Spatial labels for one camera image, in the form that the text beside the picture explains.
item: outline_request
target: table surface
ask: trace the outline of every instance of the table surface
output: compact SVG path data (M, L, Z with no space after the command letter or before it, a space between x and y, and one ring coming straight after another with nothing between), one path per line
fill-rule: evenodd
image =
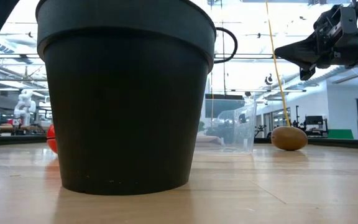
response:
M46 144L0 146L0 223L358 223L358 149L195 154L186 185L117 197L63 189Z

